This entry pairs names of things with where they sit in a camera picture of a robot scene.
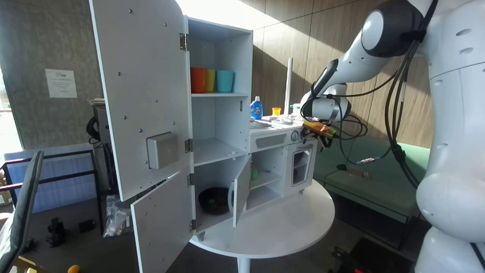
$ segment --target bottle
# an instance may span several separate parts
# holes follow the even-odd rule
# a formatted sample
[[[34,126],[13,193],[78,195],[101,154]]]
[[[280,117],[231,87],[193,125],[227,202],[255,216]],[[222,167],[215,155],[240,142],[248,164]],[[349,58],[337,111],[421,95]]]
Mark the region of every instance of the bottle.
[[[260,98],[255,96],[254,101],[249,105],[251,108],[251,119],[254,120],[260,120],[262,119],[262,104],[260,104]]]

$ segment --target white cabinet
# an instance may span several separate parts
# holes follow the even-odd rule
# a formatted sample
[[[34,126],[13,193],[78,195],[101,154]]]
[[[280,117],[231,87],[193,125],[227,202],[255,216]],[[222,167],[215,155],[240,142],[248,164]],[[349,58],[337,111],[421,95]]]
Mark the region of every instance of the white cabinet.
[[[186,20],[171,0],[90,0],[90,14],[139,272],[165,272],[196,233],[230,219],[236,227],[243,213],[304,186],[287,186],[302,170],[293,158],[305,160],[292,157],[298,126],[283,129],[281,143],[249,134],[251,32]],[[190,67],[234,72],[233,93],[192,95]],[[210,189],[222,198],[204,195]],[[224,201],[225,211],[210,211]]]

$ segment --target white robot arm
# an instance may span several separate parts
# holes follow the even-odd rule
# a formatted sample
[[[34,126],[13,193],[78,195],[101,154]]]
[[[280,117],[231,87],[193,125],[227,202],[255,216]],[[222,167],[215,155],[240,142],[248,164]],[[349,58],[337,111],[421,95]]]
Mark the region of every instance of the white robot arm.
[[[389,58],[412,58],[421,45],[434,128],[427,173],[416,189],[431,228],[415,272],[485,273],[485,0],[409,2],[383,4],[368,16],[346,54],[301,99],[301,116],[345,119],[346,82],[371,79]]]

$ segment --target paper sign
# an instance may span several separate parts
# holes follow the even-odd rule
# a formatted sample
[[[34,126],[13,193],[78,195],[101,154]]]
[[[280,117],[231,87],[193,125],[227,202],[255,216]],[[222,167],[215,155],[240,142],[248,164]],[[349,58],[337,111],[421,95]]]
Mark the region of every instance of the paper sign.
[[[72,70],[45,70],[45,78],[49,98],[77,98]]]

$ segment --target table leg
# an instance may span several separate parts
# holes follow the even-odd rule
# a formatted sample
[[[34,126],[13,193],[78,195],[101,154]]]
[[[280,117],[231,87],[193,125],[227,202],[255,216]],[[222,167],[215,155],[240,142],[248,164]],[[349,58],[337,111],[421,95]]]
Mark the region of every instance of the table leg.
[[[237,273],[249,273],[251,260],[245,257],[237,257]]]

